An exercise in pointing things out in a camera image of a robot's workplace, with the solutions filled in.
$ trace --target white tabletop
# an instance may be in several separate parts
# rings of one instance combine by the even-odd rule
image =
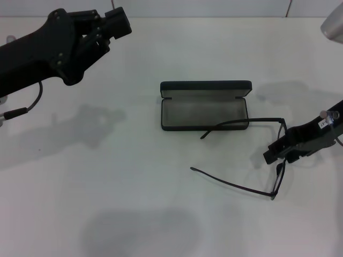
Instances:
[[[44,18],[1,18],[1,42]],[[274,201],[263,152],[278,124],[165,132],[160,82],[251,80],[249,117],[313,120],[343,99],[343,46],[321,18],[130,19],[132,34],[77,85],[43,82],[28,115],[0,128],[0,256],[341,256],[343,149],[286,166]],[[0,112],[28,106],[38,85]]]

